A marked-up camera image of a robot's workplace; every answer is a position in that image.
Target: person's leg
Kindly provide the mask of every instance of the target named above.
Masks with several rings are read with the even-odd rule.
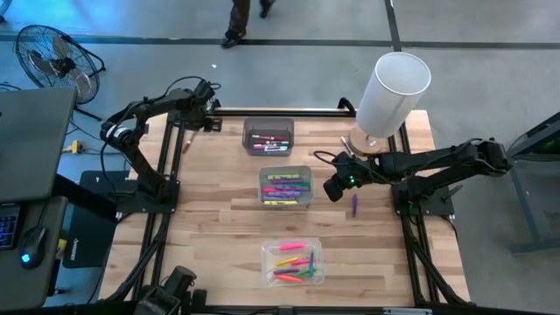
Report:
[[[269,15],[270,8],[275,0],[260,0],[261,1],[261,18],[266,18]]]
[[[229,27],[221,42],[221,46],[229,48],[237,45],[247,33],[249,22],[250,0],[233,0],[234,7],[229,15]]]

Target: shoe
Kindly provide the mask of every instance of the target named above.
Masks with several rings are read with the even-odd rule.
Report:
[[[224,38],[221,40],[222,48],[231,48],[237,44],[247,35],[247,31],[236,32],[227,30]]]
[[[273,3],[274,1],[270,0],[261,2],[261,13],[259,14],[259,17],[266,18],[269,15],[270,8],[272,8]]]

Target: pink marker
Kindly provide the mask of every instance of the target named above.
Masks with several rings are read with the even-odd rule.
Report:
[[[295,262],[291,262],[291,265],[292,266],[299,266],[300,264],[306,264],[306,263],[310,263],[310,262],[311,262],[311,260],[309,260],[309,259],[300,259],[300,260],[297,260]]]
[[[280,246],[280,250],[302,249],[304,247],[305,247],[304,243],[284,244]]]

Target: keyboard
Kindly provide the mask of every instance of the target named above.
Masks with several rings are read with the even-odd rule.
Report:
[[[19,212],[19,205],[0,206],[0,250],[16,246]]]

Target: black robotic arm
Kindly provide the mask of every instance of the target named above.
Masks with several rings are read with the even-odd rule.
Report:
[[[138,149],[140,138],[146,132],[146,122],[154,116],[169,113],[178,120],[182,120],[188,130],[220,131],[221,119],[210,115],[218,101],[208,108],[208,102],[214,97],[210,83],[201,80],[194,91],[175,89],[169,94],[158,98],[144,98],[133,101],[125,109],[112,115],[101,125],[101,140],[120,151],[130,161],[131,167],[138,174],[138,191],[150,195],[157,201],[167,201],[172,198],[176,190],[176,183],[170,182],[154,170]],[[121,123],[136,118],[136,127],[130,129]]]
[[[341,152],[331,164],[336,173],[323,184],[331,201],[339,200],[345,189],[376,183],[401,187],[402,198],[414,202],[460,180],[474,175],[498,177],[512,167],[503,145],[493,139],[472,139],[458,146],[417,154],[379,153],[365,161]],[[428,177],[416,175],[436,168],[445,169]]]

